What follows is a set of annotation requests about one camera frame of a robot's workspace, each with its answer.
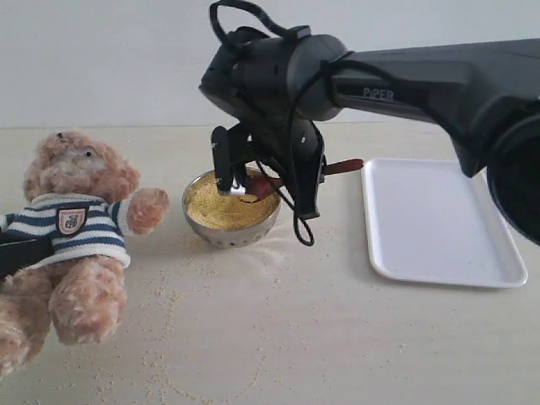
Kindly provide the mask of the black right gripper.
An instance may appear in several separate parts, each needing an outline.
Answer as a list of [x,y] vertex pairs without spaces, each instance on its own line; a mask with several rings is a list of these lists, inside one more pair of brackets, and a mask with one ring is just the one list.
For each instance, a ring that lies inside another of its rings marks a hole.
[[233,176],[231,164],[259,161],[275,171],[287,186],[294,181],[292,131],[283,122],[265,125],[240,122],[228,135],[225,127],[215,127],[211,134],[214,177],[220,194],[230,194]]

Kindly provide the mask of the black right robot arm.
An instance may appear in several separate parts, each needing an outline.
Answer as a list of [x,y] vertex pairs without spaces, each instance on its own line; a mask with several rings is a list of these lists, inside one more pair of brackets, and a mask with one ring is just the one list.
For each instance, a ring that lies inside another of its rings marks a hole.
[[199,89],[237,120],[212,135],[220,193],[259,193],[246,174],[258,161],[278,173],[297,219],[317,217],[330,166],[316,125],[343,109],[368,111],[441,127],[462,173],[484,171],[506,221],[538,242],[538,40],[355,52],[308,27],[280,37],[249,27],[217,36]]

